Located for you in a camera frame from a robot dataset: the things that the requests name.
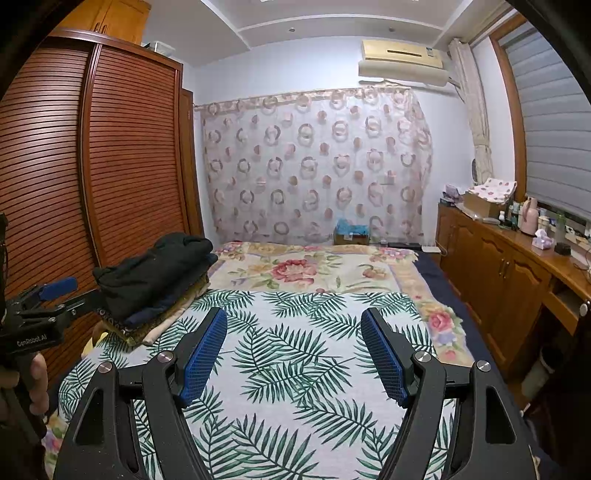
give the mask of black device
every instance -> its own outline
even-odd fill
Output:
[[[201,395],[226,328],[223,310],[212,309],[175,350],[145,365],[117,370],[110,362],[100,364],[76,408],[54,478],[147,478],[131,404],[143,398],[164,479],[210,480],[181,409]],[[535,480],[519,413],[487,362],[443,365],[428,352],[416,352],[376,309],[363,313],[361,332],[388,396],[407,409],[378,479],[423,480],[443,401],[456,398],[442,480]],[[209,346],[200,350],[204,343]],[[202,383],[188,386],[188,372]]]
[[[173,351],[145,365],[117,369],[101,363],[74,412],[54,479],[147,479],[135,429],[138,399],[145,400],[163,477],[210,479],[182,408],[201,396],[227,331],[226,312],[214,307]]]

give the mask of trash bin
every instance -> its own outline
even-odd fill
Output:
[[[561,364],[562,352],[556,347],[546,345],[540,349],[540,356],[531,367],[521,383],[521,393],[528,400],[532,400],[544,384],[554,373],[554,370]]]

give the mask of cardboard box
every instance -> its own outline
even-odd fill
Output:
[[[369,245],[369,235],[339,235],[336,228],[333,240],[335,245]]]
[[[499,213],[503,209],[503,204],[487,202],[478,195],[466,192],[463,196],[464,207],[477,213],[482,218],[499,218]]]

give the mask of human hand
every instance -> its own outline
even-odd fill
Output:
[[[29,409],[33,415],[43,415],[49,409],[49,395],[47,394],[47,364],[43,355],[38,353],[31,362],[31,376],[35,379],[35,386],[29,390],[31,405]],[[19,373],[0,366],[0,388],[14,388],[18,385]],[[0,421],[8,418],[9,411],[0,395]]]

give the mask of patterned curtain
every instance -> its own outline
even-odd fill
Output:
[[[222,242],[332,242],[338,219],[374,241],[421,241],[431,133],[414,92],[365,87],[212,103],[204,160]]]

